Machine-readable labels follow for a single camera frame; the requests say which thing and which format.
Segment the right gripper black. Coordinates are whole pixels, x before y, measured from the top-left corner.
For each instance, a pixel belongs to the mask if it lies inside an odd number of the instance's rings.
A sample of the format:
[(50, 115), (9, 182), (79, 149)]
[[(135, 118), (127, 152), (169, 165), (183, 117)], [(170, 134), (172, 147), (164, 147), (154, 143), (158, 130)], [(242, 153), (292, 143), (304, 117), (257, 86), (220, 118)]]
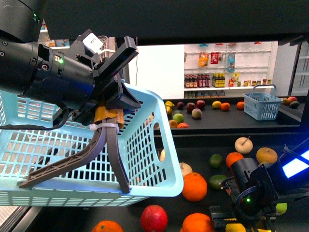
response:
[(231, 198), (232, 212), (223, 213), (211, 206), (211, 220), (217, 232), (225, 231), (229, 223), (242, 224), (247, 232), (258, 231), (258, 223), (272, 232), (277, 229), (276, 204), (286, 200), (281, 184), (287, 179), (281, 162), (258, 165), (252, 158), (236, 161), (231, 166), (232, 177), (221, 183)]

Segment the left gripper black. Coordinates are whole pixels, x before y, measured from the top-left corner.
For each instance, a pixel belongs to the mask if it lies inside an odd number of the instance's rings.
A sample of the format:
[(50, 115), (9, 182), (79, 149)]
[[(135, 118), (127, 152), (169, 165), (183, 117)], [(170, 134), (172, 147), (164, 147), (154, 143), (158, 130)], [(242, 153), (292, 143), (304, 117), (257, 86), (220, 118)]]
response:
[(67, 107), (73, 113), (72, 119), (83, 125), (93, 122), (100, 103), (126, 113), (140, 108), (140, 102), (119, 75), (138, 54), (134, 39), (126, 36), (115, 53), (102, 61), (85, 45), (90, 36), (91, 30), (87, 30), (65, 53), (36, 45), (35, 69), (29, 88), (24, 91), (25, 97)]

